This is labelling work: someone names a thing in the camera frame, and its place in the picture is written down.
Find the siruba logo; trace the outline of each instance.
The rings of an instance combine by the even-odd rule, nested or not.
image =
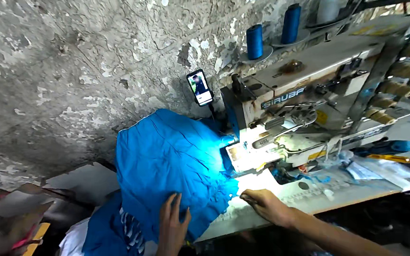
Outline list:
[[[295,97],[295,96],[299,96],[300,94],[303,93],[304,90],[305,90],[305,87],[302,87],[302,88],[299,88],[299,89],[297,89],[297,90],[295,90],[295,91],[287,92],[287,93],[285,93],[285,94],[283,94],[283,95],[277,96],[277,97],[275,97],[275,98],[273,98],[273,99],[271,99],[271,100],[269,100],[269,101],[266,101],[266,102],[262,103],[262,104],[261,104],[261,108],[262,108],[262,109],[265,109],[265,108],[268,108],[268,107],[273,106],[273,105],[275,105],[275,104],[278,104],[278,103],[281,103],[281,102],[283,102],[283,101],[286,101],[286,100],[288,100],[288,99],[290,99],[290,98],[293,98],[293,97]]]

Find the white fabric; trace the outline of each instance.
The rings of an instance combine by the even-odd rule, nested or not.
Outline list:
[[[60,256],[84,256],[82,253],[83,244],[87,237],[88,221],[86,218],[73,225],[65,234],[60,243]]]

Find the concrete wall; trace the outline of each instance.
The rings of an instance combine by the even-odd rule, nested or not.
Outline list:
[[[245,30],[262,23],[270,39],[294,2],[311,9],[308,0],[0,0],[0,188],[112,161],[117,132],[155,109],[208,116],[185,79],[197,68],[223,109],[229,74],[288,54],[238,63]]]

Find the hand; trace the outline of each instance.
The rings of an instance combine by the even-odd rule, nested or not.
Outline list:
[[[270,190],[246,189],[240,198],[251,205],[256,213],[267,221],[285,228],[292,228],[298,210],[282,203]]]
[[[162,205],[159,213],[159,246],[156,256],[177,256],[179,249],[183,245],[183,241],[188,231],[188,225],[191,221],[191,213],[189,207],[186,210],[186,217],[183,223],[179,222],[179,204],[181,202],[181,194],[172,194],[167,201]]]

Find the person in video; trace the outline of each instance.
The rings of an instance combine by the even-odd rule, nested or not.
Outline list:
[[[201,77],[194,75],[192,79],[196,82],[196,96],[206,92],[205,84]]]

